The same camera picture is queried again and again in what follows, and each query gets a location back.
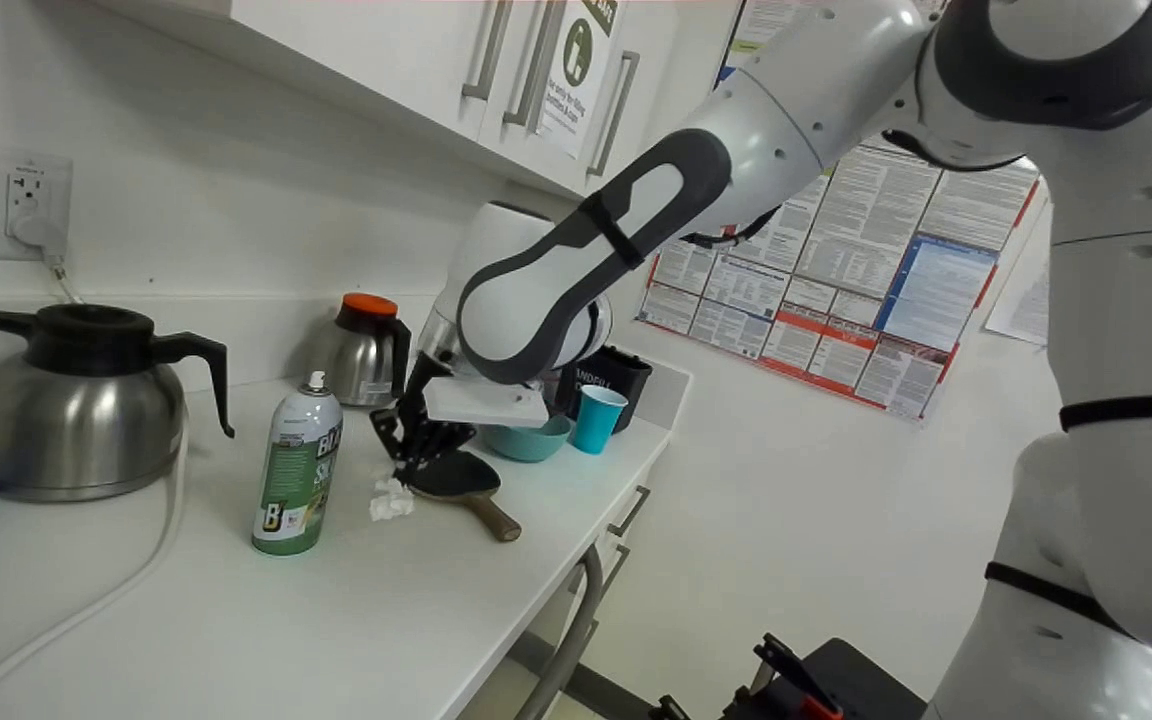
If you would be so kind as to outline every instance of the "wall outlet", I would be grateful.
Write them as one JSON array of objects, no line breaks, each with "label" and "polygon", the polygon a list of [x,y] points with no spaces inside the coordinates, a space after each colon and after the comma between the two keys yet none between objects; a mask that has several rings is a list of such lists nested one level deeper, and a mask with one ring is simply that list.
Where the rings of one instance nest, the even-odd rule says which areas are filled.
[{"label": "wall outlet", "polygon": [[63,262],[73,163],[0,153],[0,262]]}]

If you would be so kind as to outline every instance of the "white cable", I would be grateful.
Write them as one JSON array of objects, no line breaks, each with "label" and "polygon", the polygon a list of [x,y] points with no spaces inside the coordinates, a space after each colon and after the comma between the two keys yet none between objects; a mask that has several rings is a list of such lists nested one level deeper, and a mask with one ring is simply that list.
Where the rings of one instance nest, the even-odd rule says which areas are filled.
[{"label": "white cable", "polygon": [[186,456],[186,420],[179,427],[179,450],[176,450],[176,465],[171,465],[171,482],[168,482],[168,520],[158,533],[158,546],[148,552],[148,560],[119,581],[117,588],[108,588],[105,598],[97,598],[93,603],[84,603],[81,613],[63,616],[54,628],[49,628],[43,635],[36,635],[33,646],[22,646],[16,656],[0,660],[0,684],[22,670],[26,660],[36,660],[43,648],[51,648],[54,641],[63,641],[69,631],[74,631],[81,624],[97,620],[98,613],[108,613],[113,603],[126,602],[156,569],[165,569],[168,549],[176,546],[179,533],[179,509],[183,509],[183,456]]}]

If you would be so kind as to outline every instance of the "counter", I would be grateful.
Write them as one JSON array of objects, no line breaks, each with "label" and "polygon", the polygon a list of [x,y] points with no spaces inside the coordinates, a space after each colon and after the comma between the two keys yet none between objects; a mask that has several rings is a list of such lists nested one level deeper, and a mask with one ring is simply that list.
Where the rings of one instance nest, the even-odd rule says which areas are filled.
[{"label": "counter", "polygon": [[[243,402],[240,439],[201,426],[158,571],[8,678],[0,720],[457,716],[668,445],[639,420],[603,460],[491,460],[497,500],[523,525],[519,546],[491,546],[444,506],[370,525],[389,460],[352,420],[320,549],[258,558],[248,528],[271,403]],[[165,509],[168,483],[63,509],[0,500],[0,660],[124,581]]]}]

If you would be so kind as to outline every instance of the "cup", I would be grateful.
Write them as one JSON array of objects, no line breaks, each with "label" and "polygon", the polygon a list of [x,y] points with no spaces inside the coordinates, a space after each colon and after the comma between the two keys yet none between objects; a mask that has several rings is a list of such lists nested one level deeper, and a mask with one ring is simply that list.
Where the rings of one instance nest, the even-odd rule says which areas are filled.
[{"label": "cup", "polygon": [[627,402],[611,392],[606,384],[581,384],[581,414],[577,414],[573,445],[584,456],[603,456],[624,409]]}]

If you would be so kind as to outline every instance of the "green bottle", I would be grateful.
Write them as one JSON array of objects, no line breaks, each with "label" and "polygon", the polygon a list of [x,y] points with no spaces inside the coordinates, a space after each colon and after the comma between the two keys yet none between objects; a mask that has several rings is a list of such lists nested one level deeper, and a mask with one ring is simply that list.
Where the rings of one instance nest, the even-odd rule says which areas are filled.
[{"label": "green bottle", "polygon": [[335,450],[341,402],[323,392],[323,371],[313,371],[271,416],[251,528],[258,552],[294,558],[323,535]]}]

